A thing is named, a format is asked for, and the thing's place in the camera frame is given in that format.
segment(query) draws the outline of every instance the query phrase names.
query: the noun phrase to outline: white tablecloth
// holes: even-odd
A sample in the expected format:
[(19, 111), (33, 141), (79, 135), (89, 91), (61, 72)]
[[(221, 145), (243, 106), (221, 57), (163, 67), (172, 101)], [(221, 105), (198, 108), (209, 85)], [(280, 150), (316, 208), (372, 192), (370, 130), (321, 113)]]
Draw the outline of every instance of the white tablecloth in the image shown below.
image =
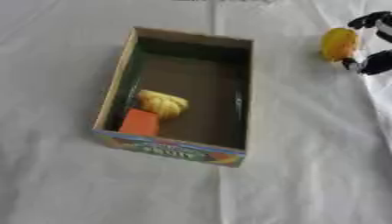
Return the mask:
[[(392, 73), (318, 56), (388, 0), (0, 3), (0, 223), (389, 224)], [(248, 157), (220, 168), (96, 143), (89, 128), (132, 25), (255, 39)], [(362, 53), (391, 45), (367, 35)]]

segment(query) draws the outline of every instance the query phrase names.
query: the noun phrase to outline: banana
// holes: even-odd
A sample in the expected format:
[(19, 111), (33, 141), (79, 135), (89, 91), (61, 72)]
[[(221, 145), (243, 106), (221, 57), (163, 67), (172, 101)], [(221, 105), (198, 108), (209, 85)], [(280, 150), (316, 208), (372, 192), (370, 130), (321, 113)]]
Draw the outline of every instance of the banana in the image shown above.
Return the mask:
[(150, 90), (141, 90), (137, 95), (143, 110), (158, 114), (159, 119), (179, 116), (188, 109), (188, 101), (174, 95), (162, 94)]

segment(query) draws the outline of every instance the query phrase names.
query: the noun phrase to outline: cardboard box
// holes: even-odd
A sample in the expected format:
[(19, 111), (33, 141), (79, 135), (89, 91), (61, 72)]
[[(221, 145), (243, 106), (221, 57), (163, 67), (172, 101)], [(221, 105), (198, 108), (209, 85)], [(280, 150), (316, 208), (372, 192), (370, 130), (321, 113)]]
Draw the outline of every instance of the cardboard box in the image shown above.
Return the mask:
[[(93, 131), (111, 148), (239, 166), (246, 155), (251, 40), (137, 27)], [(177, 95), (190, 108), (157, 137), (117, 132), (139, 89)]]

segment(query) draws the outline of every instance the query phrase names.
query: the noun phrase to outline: yellow sphere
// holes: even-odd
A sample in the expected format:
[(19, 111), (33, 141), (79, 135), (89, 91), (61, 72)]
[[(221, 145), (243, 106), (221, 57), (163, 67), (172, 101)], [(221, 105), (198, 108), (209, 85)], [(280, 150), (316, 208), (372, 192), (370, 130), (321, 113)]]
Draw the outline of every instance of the yellow sphere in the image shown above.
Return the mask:
[(358, 35), (347, 28), (334, 28), (321, 39), (321, 53), (328, 61), (339, 61), (353, 56), (358, 48)]

